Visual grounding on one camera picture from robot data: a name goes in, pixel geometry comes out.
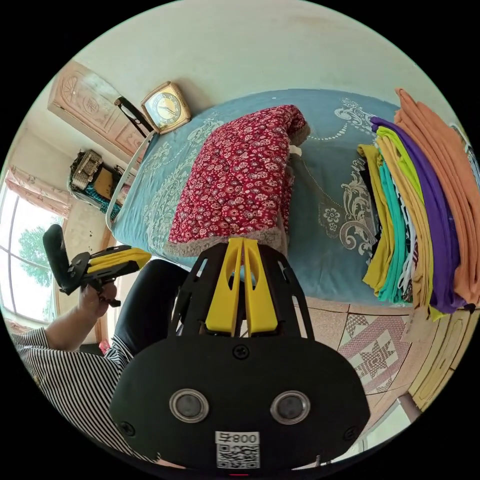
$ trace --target sky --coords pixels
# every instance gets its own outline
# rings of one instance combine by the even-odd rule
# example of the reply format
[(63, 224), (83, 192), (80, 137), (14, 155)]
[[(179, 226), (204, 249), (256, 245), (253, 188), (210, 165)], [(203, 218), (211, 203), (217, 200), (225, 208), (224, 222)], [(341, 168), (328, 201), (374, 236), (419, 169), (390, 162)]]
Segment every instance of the sky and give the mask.
[[(0, 212), (0, 245), (4, 248), (8, 248), (16, 198), (15, 193), (7, 190), (3, 208)], [(20, 199), (13, 223), (11, 252), (15, 255), (19, 254), (19, 238), (24, 230), (34, 229), (38, 226), (47, 229), (57, 221), (57, 217), (50, 212)], [(52, 288), (38, 285), (35, 279), (29, 277), (22, 269), (21, 262), (14, 257), (11, 258), (11, 283), (17, 313), (35, 320), (41, 320), (42, 310), (52, 294)], [(9, 288), (8, 255), (3, 250), (0, 250), (0, 290), (2, 306), (13, 310)]]

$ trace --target purple fabric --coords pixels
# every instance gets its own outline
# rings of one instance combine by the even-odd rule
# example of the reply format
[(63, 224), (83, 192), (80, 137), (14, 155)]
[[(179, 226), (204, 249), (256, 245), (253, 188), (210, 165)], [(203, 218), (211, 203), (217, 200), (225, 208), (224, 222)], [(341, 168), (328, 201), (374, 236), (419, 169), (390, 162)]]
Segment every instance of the purple fabric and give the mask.
[(454, 292), (454, 274), (460, 264), (459, 239), (437, 174), (420, 147), (399, 126), (376, 116), (370, 121), (373, 132), (377, 132), (379, 127), (385, 127), (398, 135), (415, 167), (425, 202), (433, 250), (433, 292), (430, 305), (444, 314), (452, 314), (466, 302)]

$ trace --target alarm clock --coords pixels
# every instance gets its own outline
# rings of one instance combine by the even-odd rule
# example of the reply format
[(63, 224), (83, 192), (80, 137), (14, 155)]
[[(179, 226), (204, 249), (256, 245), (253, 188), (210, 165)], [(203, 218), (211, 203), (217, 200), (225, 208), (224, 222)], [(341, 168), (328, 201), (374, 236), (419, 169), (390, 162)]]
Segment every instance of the alarm clock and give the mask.
[(182, 92), (171, 81), (150, 92), (141, 102), (141, 108), (151, 126), (161, 135), (186, 124), (192, 117)]

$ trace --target blue bedsheet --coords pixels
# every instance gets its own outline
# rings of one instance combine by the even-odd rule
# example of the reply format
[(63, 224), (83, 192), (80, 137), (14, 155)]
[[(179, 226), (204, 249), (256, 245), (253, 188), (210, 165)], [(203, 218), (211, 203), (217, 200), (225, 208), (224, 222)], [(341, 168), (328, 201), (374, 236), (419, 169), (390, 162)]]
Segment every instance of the blue bedsheet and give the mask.
[(359, 144), (371, 144), (370, 118), (393, 121), (396, 105), (336, 90), (289, 89), (252, 94), (212, 107), (151, 141), (126, 201), (113, 224), (115, 238), (191, 267), (195, 258), (165, 255), (174, 213), (195, 158), (220, 125), (276, 105), (293, 104), (311, 134), (293, 165), (288, 260), (305, 295), (380, 305), (362, 282), (378, 218), (359, 174)]

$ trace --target tiled floor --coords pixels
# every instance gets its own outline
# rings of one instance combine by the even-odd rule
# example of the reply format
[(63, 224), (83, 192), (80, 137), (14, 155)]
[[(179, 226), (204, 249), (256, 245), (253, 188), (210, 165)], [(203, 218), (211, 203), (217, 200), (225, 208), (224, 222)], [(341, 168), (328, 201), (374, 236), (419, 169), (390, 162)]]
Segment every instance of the tiled floor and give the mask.
[(315, 339), (338, 350), (362, 380), (369, 429), (407, 392), (432, 345), (437, 326), (423, 342), (402, 342), (409, 308), (371, 307), (307, 298)]

